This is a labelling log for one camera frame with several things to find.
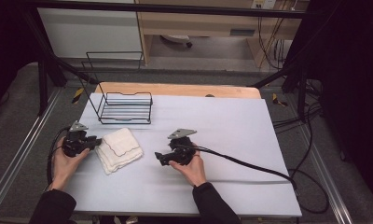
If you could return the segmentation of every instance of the white cloth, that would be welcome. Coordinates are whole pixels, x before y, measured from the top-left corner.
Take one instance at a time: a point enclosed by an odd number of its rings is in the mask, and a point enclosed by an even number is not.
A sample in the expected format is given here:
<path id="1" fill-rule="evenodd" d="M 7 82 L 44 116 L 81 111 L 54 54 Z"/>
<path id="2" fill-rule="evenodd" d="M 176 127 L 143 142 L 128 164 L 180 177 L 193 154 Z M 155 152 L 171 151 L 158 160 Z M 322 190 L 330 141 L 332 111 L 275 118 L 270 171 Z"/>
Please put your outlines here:
<path id="1" fill-rule="evenodd" d="M 128 128 L 103 136 L 96 147 L 97 155 L 107 175 L 143 156 L 143 150 Z"/>

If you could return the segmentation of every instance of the black jacket sleeve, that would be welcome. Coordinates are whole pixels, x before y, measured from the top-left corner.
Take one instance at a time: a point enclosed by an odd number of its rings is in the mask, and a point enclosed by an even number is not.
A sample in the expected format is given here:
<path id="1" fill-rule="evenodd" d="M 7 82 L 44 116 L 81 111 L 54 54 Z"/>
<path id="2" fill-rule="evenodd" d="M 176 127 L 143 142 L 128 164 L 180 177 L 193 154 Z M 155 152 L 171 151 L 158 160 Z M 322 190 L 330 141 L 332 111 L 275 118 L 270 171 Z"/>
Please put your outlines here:
<path id="1" fill-rule="evenodd" d="M 221 198 L 211 183 L 193 189 L 193 199 L 200 212 L 201 224 L 241 224 L 242 222 Z"/>
<path id="2" fill-rule="evenodd" d="M 76 200 L 56 189 L 45 192 L 39 200 L 29 224 L 63 224 L 73 214 Z"/>

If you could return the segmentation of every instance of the hand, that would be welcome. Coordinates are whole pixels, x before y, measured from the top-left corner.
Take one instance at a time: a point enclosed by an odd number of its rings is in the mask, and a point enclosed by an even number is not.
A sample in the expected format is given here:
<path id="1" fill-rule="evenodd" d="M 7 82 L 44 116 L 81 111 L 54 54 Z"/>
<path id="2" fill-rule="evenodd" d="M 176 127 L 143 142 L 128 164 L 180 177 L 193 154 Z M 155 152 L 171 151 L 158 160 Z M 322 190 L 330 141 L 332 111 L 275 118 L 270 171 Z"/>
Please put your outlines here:
<path id="1" fill-rule="evenodd" d="M 204 163 L 200 157 L 200 152 L 196 150 L 193 155 L 192 161 L 188 165 L 180 165 L 175 161 L 169 161 L 169 164 L 175 170 L 184 175 L 187 182 L 192 186 L 200 186 L 207 182 L 206 174 L 204 173 Z"/>
<path id="2" fill-rule="evenodd" d="M 76 171 L 78 165 L 87 157 L 90 150 L 85 148 L 79 155 L 75 157 L 68 157 L 62 150 L 62 142 L 64 137 L 59 140 L 57 150 L 53 156 L 53 181 L 49 186 L 49 190 L 57 189 L 64 190 L 68 180 Z"/>

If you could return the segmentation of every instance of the white tabletop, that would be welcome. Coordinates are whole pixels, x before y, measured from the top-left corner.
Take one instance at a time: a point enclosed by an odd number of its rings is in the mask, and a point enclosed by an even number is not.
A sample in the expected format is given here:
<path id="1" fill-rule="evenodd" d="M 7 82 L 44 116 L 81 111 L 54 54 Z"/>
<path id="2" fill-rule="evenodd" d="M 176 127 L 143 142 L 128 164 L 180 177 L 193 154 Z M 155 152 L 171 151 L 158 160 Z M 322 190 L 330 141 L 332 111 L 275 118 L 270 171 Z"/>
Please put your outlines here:
<path id="1" fill-rule="evenodd" d="M 100 93 L 90 98 L 98 104 Z M 241 161 L 287 174 L 264 100 L 153 96 L 151 124 L 103 125 L 87 104 L 80 122 L 88 136 L 127 127 L 144 156 L 106 175 L 92 151 L 80 164 L 68 191 L 76 211 L 93 214 L 195 216 L 192 187 L 170 166 L 161 166 L 154 152 L 171 152 L 167 138 L 179 128 L 198 131 L 190 139 L 199 146 Z M 271 175 L 201 152 L 208 181 L 241 217 L 300 217 L 292 185 Z"/>

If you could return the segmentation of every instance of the finger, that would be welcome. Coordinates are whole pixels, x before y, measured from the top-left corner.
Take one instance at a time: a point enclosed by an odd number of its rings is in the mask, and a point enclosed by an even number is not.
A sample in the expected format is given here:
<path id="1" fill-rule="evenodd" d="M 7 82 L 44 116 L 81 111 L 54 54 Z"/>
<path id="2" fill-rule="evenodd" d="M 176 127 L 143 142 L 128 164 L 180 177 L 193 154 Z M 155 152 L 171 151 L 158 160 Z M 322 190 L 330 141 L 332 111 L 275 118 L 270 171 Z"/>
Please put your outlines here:
<path id="1" fill-rule="evenodd" d="M 61 147 L 62 146 L 63 140 L 64 140 L 64 136 L 58 141 L 57 147 Z"/>
<path id="2" fill-rule="evenodd" d="M 196 150 L 196 151 L 195 151 L 195 154 L 193 154 L 193 156 L 200 156 L 200 151 L 199 151 L 199 150 Z"/>
<path id="3" fill-rule="evenodd" d="M 90 152 L 90 149 L 85 148 L 85 149 L 84 149 L 81 153 L 79 153 L 79 155 L 77 155 L 76 157 L 77 157 L 78 160 L 82 161 L 85 157 L 88 156 L 89 152 Z"/>
<path id="4" fill-rule="evenodd" d="M 172 168 L 174 168 L 177 171 L 181 171 L 183 167 L 182 165 L 178 164 L 176 161 L 169 161 L 169 165 L 171 165 Z"/>
<path id="5" fill-rule="evenodd" d="M 54 155 L 62 155 L 64 154 L 62 147 L 58 147 L 54 153 Z"/>

